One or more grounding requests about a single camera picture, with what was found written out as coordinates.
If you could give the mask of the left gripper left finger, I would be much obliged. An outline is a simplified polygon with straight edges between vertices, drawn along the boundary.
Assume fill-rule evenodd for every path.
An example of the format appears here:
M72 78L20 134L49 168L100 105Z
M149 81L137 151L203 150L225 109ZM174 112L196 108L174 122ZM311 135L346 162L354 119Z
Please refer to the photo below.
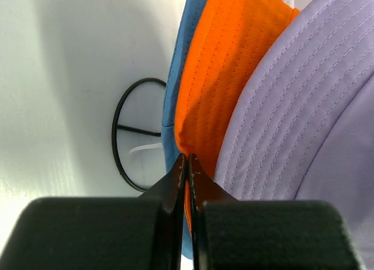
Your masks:
M179 269L186 158L136 198L38 198L20 214L2 269Z

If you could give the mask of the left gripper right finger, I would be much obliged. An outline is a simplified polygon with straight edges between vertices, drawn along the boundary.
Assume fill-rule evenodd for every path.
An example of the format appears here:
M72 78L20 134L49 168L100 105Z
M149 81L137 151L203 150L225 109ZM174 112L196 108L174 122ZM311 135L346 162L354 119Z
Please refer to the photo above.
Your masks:
M195 269L364 269L344 219L329 203L239 201L196 155L188 175Z

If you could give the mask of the black wire hat stand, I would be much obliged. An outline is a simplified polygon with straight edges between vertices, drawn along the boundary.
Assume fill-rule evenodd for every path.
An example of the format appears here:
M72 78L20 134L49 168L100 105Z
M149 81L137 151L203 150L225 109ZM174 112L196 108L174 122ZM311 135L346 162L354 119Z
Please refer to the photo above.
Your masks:
M135 83L131 84L126 89L126 91L124 92L124 94L122 95L122 97L120 98L120 100L117 104L117 107L115 109L115 113L113 115L112 128L111 128L112 154L113 154L113 158L114 158L117 170L119 171L119 174L124 179L124 181L128 185L130 185L131 188L133 188L133 189L135 189L136 191L139 191L139 192L145 192L148 189L148 187L136 184L128 176L127 172L125 171L125 169L122 165L122 162L120 160L120 155L119 155L119 151L118 151L117 132L119 130L121 130L121 131L130 132L130 133L141 134L141 135L145 135L145 136L161 137L161 132L160 131L156 132L156 131L144 130L144 129L140 129L140 128L136 128L136 127L122 125L122 124L119 123L119 118L120 118L120 114L121 114L123 105L124 105L126 99L129 97L129 95L140 85L150 83L150 82L158 84L158 85L162 86L163 88L166 88L166 85L167 85L167 83L164 82L163 80L158 79L158 78L154 78L154 77L142 78L142 79L136 81Z

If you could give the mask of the purple bucket hat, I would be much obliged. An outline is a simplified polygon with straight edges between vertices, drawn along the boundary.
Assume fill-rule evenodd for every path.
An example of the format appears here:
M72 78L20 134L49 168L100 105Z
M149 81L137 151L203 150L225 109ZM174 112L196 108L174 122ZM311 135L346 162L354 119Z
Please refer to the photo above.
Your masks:
M215 181L238 200L322 200L373 268L373 0L313 0L232 114Z

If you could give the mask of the orange bucket hat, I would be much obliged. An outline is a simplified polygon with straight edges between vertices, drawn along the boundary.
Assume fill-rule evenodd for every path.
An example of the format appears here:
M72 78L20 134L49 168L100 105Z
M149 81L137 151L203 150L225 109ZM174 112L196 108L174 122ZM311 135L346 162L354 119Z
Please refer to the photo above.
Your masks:
M238 98L259 62L299 14L282 0L207 0L182 71L174 136L214 177Z

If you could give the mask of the blue bucket hat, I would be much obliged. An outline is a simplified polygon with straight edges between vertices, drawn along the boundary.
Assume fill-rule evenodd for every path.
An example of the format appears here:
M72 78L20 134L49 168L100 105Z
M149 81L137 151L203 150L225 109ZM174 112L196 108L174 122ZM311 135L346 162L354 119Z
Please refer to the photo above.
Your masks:
M176 37L164 95L161 123L161 140L164 150L165 169L167 172L170 171L180 155L174 136L176 103L186 57L206 1L207 0L186 0Z

